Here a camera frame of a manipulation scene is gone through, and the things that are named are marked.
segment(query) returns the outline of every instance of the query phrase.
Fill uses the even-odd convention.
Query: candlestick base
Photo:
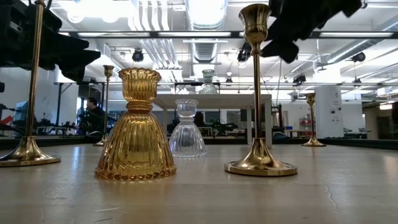
[[[0,158],[0,167],[33,166],[60,161],[61,157],[49,156],[42,152],[34,136],[24,136],[16,149]]]
[[[325,147],[325,144],[320,143],[315,136],[311,136],[307,143],[302,144],[306,147]]]
[[[241,175],[280,177],[297,174],[297,166],[278,161],[268,151],[265,138],[253,138],[249,154],[224,165],[227,172]]]
[[[101,140],[95,144],[93,144],[93,146],[104,146],[106,141],[108,140],[108,135],[104,134],[101,138]]]

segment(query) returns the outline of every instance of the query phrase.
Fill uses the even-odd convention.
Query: white table
[[[176,109],[174,103],[177,99],[193,99],[199,102],[198,109],[246,109],[248,144],[252,143],[251,133],[251,110],[254,108],[254,95],[248,94],[192,94],[192,95],[171,95],[159,94],[153,104],[163,109],[163,129],[167,133],[167,109]],[[265,130],[267,147],[272,147],[272,95],[261,95],[261,103],[265,104]]]

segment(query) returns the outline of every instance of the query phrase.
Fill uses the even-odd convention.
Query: gold candlestick holder
[[[249,154],[224,165],[227,172],[255,176],[285,176],[297,173],[297,166],[278,161],[269,152],[261,128],[261,80],[260,80],[260,44],[267,37],[267,19],[270,10],[265,4],[252,4],[239,13],[244,26],[244,39],[252,46],[254,60],[254,124],[256,137],[253,138]]]
[[[126,68],[119,72],[128,109],[116,122],[104,145],[95,176],[142,180],[167,177],[176,171],[169,142],[150,112],[161,79],[156,71]]]
[[[310,105],[310,112],[311,112],[311,137],[310,140],[304,144],[302,144],[302,146],[307,146],[307,147],[325,147],[325,144],[320,143],[317,140],[317,137],[315,136],[315,131],[314,131],[314,118],[313,118],[313,105],[315,104],[315,93],[307,93],[305,95],[306,99],[307,99],[307,103],[308,105]]]
[[[39,70],[40,41],[43,26],[44,0],[36,0],[35,34],[33,44],[32,71],[29,83],[29,101],[26,117],[25,136],[10,154],[0,158],[0,167],[31,166],[60,162],[61,157],[49,156],[42,152],[33,136],[33,121],[35,116],[36,78]]]
[[[104,146],[105,142],[108,140],[108,95],[109,95],[109,79],[113,73],[113,66],[112,65],[104,65],[104,74],[106,77],[106,101],[105,101],[105,117],[104,117],[104,132],[102,138],[93,146]]]

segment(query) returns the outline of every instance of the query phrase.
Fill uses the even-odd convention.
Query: glass vase
[[[205,83],[202,85],[199,94],[218,94],[217,88],[213,84],[214,70],[206,69],[202,73]]]
[[[176,100],[180,123],[170,137],[170,149],[175,157],[202,157],[206,155],[205,142],[198,127],[193,123],[197,112],[197,100]]]
[[[126,68],[119,72],[128,109],[112,129],[95,169],[103,179],[136,180],[167,177],[176,171],[169,142],[150,112],[157,94],[156,71]]]

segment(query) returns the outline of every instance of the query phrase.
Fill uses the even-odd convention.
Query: amber glass candle holder
[[[150,112],[156,98],[158,72],[126,68],[119,72],[128,109],[116,122],[104,146],[95,176],[136,180],[167,177],[176,171],[169,142]]]

